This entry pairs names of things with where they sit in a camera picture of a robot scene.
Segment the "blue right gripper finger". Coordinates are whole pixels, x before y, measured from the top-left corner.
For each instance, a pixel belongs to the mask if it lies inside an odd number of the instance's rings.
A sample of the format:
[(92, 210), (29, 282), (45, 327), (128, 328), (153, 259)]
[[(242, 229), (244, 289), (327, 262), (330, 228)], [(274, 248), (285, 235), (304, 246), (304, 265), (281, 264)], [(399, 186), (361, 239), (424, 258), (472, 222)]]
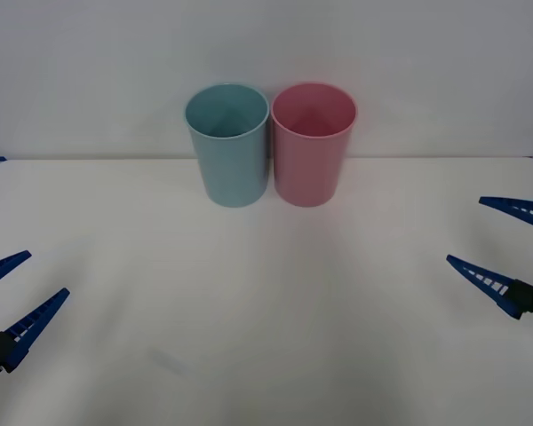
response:
[(519, 320), (524, 313), (533, 312), (532, 285), (470, 264), (452, 255), (447, 255), (446, 260), (508, 316)]
[(479, 203), (533, 225), (533, 201), (482, 196)]

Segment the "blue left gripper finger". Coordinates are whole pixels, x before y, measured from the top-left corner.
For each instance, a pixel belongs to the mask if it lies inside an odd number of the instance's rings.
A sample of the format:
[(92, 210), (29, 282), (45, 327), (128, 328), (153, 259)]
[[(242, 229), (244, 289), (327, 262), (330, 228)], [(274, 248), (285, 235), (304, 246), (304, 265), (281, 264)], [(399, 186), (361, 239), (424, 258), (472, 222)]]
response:
[(69, 297), (62, 288), (31, 313), (0, 332), (0, 372), (11, 373), (28, 355), (29, 349)]
[(31, 258), (31, 253), (28, 250), (21, 251), (14, 255), (5, 257), (0, 260), (0, 280), (18, 267), (20, 264)]

